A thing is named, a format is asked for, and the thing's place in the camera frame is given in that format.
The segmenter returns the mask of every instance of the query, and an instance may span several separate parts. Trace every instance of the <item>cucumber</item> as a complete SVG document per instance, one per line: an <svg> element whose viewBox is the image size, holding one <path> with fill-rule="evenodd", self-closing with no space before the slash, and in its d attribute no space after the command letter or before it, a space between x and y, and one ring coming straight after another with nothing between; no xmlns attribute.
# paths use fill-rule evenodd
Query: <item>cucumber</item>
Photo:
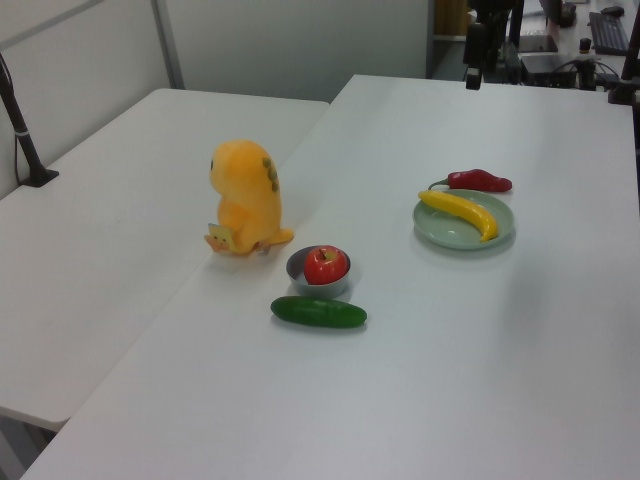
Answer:
<svg viewBox="0 0 640 480"><path fill-rule="evenodd" d="M360 307L313 297L280 297L271 303L271 311L285 322L311 327L355 328L367 319Z"/></svg>

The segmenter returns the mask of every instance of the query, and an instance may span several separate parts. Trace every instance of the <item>white wall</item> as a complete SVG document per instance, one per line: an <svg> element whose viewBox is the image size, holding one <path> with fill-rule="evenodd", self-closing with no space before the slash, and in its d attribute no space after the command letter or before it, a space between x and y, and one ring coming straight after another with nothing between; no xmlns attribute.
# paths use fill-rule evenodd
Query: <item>white wall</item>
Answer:
<svg viewBox="0 0 640 480"><path fill-rule="evenodd" d="M425 77L433 0L164 3L187 89L330 102L356 73Z"/></svg>
<svg viewBox="0 0 640 480"><path fill-rule="evenodd" d="M149 0L106 0L2 54L45 165L169 86ZM23 178L27 171L21 169ZM13 127L0 107L0 198L15 187Z"/></svg>

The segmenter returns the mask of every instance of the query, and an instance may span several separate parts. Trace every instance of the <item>keyboard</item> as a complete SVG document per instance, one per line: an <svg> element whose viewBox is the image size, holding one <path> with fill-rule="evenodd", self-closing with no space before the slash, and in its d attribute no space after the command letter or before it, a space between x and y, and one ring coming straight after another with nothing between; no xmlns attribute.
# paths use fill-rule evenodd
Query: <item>keyboard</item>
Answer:
<svg viewBox="0 0 640 480"><path fill-rule="evenodd" d="M596 53L601 55L625 56L629 49L629 39L624 33L620 19L612 15L589 13L589 25Z"/></svg>

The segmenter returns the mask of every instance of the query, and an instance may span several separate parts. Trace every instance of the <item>red apple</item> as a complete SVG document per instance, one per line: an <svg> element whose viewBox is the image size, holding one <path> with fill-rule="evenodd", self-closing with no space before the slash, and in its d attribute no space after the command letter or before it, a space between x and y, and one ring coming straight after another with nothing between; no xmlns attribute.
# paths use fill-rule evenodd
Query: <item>red apple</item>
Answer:
<svg viewBox="0 0 640 480"><path fill-rule="evenodd" d="M304 278L309 285L326 285L340 280L349 270L345 253L331 245L315 247L304 262Z"/></svg>

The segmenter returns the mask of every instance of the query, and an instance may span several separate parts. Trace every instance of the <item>stuffed animal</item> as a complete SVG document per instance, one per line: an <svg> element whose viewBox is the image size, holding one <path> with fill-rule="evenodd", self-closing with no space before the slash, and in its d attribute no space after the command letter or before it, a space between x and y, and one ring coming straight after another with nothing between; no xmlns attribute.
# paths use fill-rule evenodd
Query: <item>stuffed animal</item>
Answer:
<svg viewBox="0 0 640 480"><path fill-rule="evenodd" d="M209 235L204 237L215 252L246 254L293 238L293 230L280 228L278 174L260 145L233 140L218 146L209 180L222 197L219 225L209 224Z"/></svg>

